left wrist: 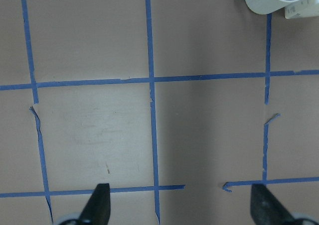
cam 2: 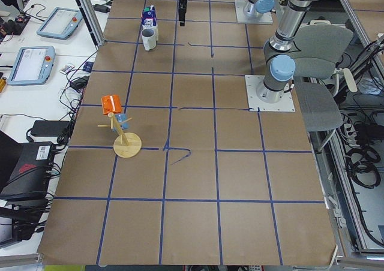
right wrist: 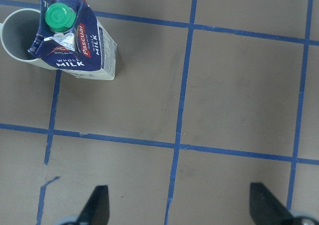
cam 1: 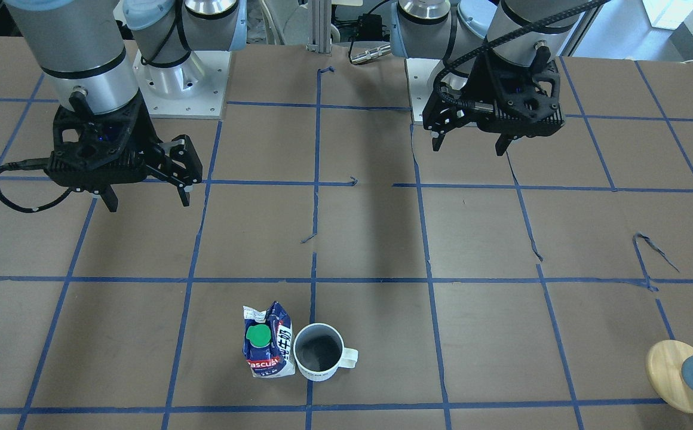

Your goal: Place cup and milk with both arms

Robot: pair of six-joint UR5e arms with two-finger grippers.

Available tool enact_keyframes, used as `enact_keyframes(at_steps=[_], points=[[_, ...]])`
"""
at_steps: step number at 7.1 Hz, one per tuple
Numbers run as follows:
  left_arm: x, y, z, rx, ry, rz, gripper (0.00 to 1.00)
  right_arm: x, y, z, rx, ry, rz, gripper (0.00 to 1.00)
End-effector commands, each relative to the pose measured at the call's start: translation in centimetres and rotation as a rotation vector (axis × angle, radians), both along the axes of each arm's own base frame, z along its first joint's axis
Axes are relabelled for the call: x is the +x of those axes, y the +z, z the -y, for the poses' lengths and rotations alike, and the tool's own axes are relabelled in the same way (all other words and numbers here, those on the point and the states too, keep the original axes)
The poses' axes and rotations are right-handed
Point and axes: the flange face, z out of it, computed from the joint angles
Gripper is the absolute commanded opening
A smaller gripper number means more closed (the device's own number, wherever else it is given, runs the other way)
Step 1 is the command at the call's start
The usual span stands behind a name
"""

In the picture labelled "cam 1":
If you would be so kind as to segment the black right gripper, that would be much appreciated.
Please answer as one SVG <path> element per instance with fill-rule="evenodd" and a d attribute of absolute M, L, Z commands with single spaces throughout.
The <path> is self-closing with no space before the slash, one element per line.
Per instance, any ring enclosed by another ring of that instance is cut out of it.
<path fill-rule="evenodd" d="M 139 183 L 152 176 L 178 188 L 189 207 L 203 166 L 191 139 L 180 134 L 159 139 L 140 92 L 124 106 L 95 114 L 90 98 L 72 90 L 70 109 L 59 107 L 53 120 L 54 149 L 44 172 L 62 187 L 98 192 L 110 213 L 119 207 L 112 185 Z"/>

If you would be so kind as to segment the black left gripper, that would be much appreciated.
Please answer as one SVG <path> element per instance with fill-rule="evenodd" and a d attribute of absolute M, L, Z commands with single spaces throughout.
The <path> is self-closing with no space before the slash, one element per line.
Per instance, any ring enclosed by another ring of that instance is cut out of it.
<path fill-rule="evenodd" d="M 440 85 L 422 113 L 432 132 L 432 150 L 439 152 L 445 134 L 475 124 L 499 134 L 496 155 L 502 157 L 518 138 L 548 137 L 565 125 L 560 107 L 560 75 L 550 47 L 540 43 L 527 66 L 503 60 L 492 50 L 479 54 L 464 86 L 456 91 Z"/>

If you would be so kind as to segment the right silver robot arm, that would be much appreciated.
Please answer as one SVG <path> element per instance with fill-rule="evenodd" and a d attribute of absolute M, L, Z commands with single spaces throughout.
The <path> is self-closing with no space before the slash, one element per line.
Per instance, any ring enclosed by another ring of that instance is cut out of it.
<path fill-rule="evenodd" d="M 63 187 L 37 207 L 0 201 L 20 213 L 57 206 L 73 192 L 111 212 L 114 185 L 148 177 L 171 183 L 190 204 L 204 168 L 186 134 L 158 138 L 152 117 L 220 117 L 228 66 L 247 43 L 246 1 L 8 1 L 38 65 L 57 94 L 53 150 L 0 166 L 41 170 Z"/>

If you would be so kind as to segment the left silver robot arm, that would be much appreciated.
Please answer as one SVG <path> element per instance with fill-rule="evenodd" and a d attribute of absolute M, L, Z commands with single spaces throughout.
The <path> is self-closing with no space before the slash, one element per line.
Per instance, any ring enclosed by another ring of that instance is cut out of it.
<path fill-rule="evenodd" d="M 424 91 L 413 116 L 438 151 L 448 133 L 476 126 L 511 142 L 553 136 L 565 125 L 557 54 L 579 1 L 398 1 L 392 53 Z"/>

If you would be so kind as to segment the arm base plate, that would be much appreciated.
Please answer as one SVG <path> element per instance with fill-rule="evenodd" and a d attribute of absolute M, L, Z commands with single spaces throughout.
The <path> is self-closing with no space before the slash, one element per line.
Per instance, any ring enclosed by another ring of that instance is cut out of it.
<path fill-rule="evenodd" d="M 150 117 L 154 119 L 223 118 L 232 53 L 194 51 L 180 65 L 145 66 L 141 52 L 133 63 Z"/>
<path fill-rule="evenodd" d="M 406 58 L 407 90 L 415 125 L 423 124 L 423 111 L 433 90 L 434 77 L 444 68 L 440 59 Z"/>

